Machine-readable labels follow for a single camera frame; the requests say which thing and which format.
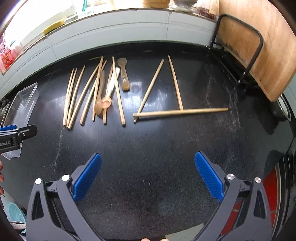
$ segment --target black metal rod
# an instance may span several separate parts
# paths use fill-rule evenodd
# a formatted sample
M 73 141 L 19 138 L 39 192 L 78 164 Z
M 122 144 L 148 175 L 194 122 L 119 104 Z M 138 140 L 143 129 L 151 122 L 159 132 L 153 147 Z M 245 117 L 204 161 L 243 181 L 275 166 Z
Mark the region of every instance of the black metal rod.
M 256 61 L 258 55 L 259 55 L 260 52 L 261 52 L 261 49 L 262 49 L 262 47 L 263 47 L 263 42 L 264 42 L 264 40 L 263 40 L 263 37 L 262 37 L 261 33 L 260 33 L 257 29 L 255 29 L 255 28 L 252 27 L 251 25 L 245 23 L 244 21 L 242 21 L 242 20 L 240 20 L 240 19 L 238 19 L 238 18 L 236 18 L 236 17 L 234 17 L 234 16 L 232 16 L 232 15 L 229 15 L 229 14 L 224 13 L 224 14 L 221 14 L 221 15 L 219 16 L 219 18 L 218 18 L 218 21 L 217 21 L 217 24 L 216 24 L 216 28 L 215 28 L 215 31 L 214 31 L 214 34 L 213 34 L 213 37 L 212 37 L 212 40 L 211 40 L 210 49 L 212 49 L 212 48 L 213 48 L 213 45 L 216 43 L 216 42 L 215 42 L 215 39 L 216 39 L 216 37 L 217 37 L 217 33 L 218 33 L 218 30 L 219 30 L 219 26 L 220 26 L 220 23 L 221 23 L 221 20 L 222 20 L 223 17 L 229 17 L 229 18 L 231 18 L 231 19 L 233 19 L 233 20 L 235 20 L 235 21 L 237 21 L 237 22 L 239 22 L 239 23 L 241 23 L 241 24 L 247 26 L 248 28 L 250 28 L 251 30 L 253 30 L 255 33 L 257 33 L 257 35 L 259 36 L 259 40 L 260 40 L 259 45 L 258 45 L 258 47 L 257 47 L 257 49 L 256 49 L 256 51 L 255 51 L 255 53 L 254 53 L 254 55 L 253 55 L 251 61 L 249 62 L 248 66 L 246 67 L 246 69 L 245 69 L 245 71 L 243 72 L 242 76 L 241 76 L 240 79 L 238 80 L 238 83 L 240 83 L 240 82 L 245 78 L 245 76 L 250 72 L 250 70 L 251 70 L 253 64 L 255 63 L 255 61 Z

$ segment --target black countertop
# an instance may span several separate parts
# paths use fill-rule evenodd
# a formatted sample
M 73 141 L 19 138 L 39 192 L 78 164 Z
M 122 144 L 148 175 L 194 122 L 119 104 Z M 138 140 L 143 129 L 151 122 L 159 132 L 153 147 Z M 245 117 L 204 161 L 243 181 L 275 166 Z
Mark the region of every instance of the black countertop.
M 32 76 L 30 81 L 38 82 L 40 97 L 29 124 L 38 127 L 38 135 L 23 143 L 20 158 L 9 161 L 1 157 L 4 189 L 27 207 L 36 178 L 57 180 L 98 152 L 102 168 L 79 206 L 102 237 L 139 239 L 198 225 L 217 207 L 194 166 L 199 150 L 240 179 L 265 177 L 289 148 L 293 139 L 289 123 L 273 118 L 261 91 L 240 97 L 206 48 L 189 53 L 180 46 L 151 52 L 135 48 L 125 54 L 104 49 L 115 59 L 127 59 L 131 91 L 121 92 L 126 127 L 121 126 L 116 94 L 108 109 L 107 126 L 98 117 L 92 122 L 90 111 L 85 126 L 80 126 L 87 97 L 73 129 L 62 125 L 72 68 L 78 68 L 78 75 L 86 65 L 80 95 L 99 59 L 72 60 L 71 66 L 51 67 L 54 72 L 40 79 Z M 162 58 L 164 65 L 143 111 L 178 109 L 167 54 L 172 58 L 185 109 L 228 107 L 229 111 L 142 119 L 135 125 L 133 113 Z M 105 59 L 108 76 L 112 56 L 106 54 Z

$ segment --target spoon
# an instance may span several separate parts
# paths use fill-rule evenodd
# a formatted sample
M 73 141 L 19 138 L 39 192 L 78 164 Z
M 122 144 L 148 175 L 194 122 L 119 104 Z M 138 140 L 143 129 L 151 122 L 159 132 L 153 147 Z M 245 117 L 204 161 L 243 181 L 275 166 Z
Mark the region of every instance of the spoon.
M 119 73 L 120 73 L 120 68 L 115 68 L 115 69 L 116 69 L 116 75 L 117 75 L 117 78 L 118 78 Z M 112 94 L 114 86 L 115 86 L 115 80 L 114 80 L 114 72 L 113 72 L 112 76 L 111 76 L 111 79 L 110 79 L 110 82 L 109 82 L 109 84 L 107 86 L 106 96 L 103 97 L 101 100 L 97 101 L 97 104 L 100 106 L 101 110 L 102 110 L 102 108 L 106 109 L 106 108 L 110 107 L 110 105 L 112 103 L 112 99 L 111 99 L 110 96 Z
M 100 86 L 99 86 L 99 90 L 98 90 L 98 95 L 96 96 L 96 104 L 94 106 L 94 111 L 95 111 L 96 115 L 99 115 L 102 111 L 102 108 L 100 107 L 98 102 L 101 101 L 101 95 L 103 92 L 104 84 L 105 84 L 105 70 L 103 70 L 100 75 Z
M 128 81 L 128 75 L 126 73 L 126 58 L 118 59 L 117 63 L 121 68 L 121 88 L 122 88 L 122 91 L 129 91 L 130 85 L 129 85 L 129 81 Z

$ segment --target metal screw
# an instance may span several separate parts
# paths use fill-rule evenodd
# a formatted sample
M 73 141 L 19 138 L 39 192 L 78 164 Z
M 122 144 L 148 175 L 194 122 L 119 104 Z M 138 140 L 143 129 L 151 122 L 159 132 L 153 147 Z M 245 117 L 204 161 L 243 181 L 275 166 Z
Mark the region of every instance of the metal screw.
M 68 181 L 69 179 L 70 179 L 70 176 L 68 174 L 62 176 L 62 180 L 65 182 Z
M 256 177 L 256 178 L 255 178 L 255 182 L 257 182 L 257 183 L 261 183 L 261 178 Z
M 229 180 L 233 180 L 235 178 L 235 176 L 232 173 L 227 174 L 227 178 Z
M 42 179 L 41 178 L 37 178 L 36 180 L 35 180 L 35 183 L 38 185 L 38 184 L 40 184 L 40 183 L 42 183 Z

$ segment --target wicker basket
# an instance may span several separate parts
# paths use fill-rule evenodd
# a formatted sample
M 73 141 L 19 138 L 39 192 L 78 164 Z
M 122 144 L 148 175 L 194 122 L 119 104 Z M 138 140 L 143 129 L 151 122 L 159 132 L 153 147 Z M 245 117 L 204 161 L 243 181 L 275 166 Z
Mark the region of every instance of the wicker basket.
M 142 0 L 143 7 L 168 8 L 170 0 Z

